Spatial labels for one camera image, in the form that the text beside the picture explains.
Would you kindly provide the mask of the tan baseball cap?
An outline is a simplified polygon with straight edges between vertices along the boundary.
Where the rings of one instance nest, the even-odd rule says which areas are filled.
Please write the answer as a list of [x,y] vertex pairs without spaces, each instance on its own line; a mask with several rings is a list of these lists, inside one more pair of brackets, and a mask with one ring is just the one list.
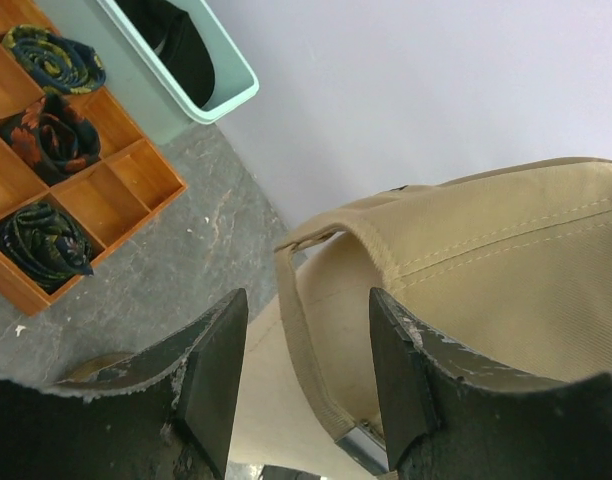
[[364,479],[612,479],[612,160],[556,158],[436,186],[407,185],[291,232],[300,268],[342,234],[380,288],[493,361],[560,382],[601,381],[598,470],[397,470]]

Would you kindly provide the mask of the beige mannequin head stand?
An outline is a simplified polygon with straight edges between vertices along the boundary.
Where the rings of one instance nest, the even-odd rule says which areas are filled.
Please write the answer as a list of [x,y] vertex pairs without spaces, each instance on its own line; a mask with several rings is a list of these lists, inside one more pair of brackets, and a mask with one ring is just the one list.
[[300,268],[277,252],[278,294],[248,328],[230,457],[371,478],[387,460],[368,297],[381,278],[350,234]]

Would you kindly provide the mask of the wooden compartment tray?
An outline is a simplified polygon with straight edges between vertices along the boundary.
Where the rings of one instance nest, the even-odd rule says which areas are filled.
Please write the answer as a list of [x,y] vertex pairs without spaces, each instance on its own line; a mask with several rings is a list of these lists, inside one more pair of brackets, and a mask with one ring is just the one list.
[[105,80],[35,3],[0,1],[0,293],[25,314],[185,191]]

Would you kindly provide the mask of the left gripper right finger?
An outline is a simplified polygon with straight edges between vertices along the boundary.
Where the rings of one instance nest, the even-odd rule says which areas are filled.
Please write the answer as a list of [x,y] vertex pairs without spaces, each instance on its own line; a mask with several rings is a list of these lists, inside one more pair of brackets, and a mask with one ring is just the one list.
[[598,470],[601,381],[560,382],[472,351],[369,294],[388,463],[397,470]]

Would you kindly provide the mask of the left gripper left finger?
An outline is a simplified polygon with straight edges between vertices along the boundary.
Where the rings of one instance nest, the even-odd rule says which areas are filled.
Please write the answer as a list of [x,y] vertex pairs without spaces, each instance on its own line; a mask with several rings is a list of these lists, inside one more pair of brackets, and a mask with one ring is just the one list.
[[235,289],[134,354],[64,375],[70,393],[53,479],[221,479],[226,472],[248,320]]

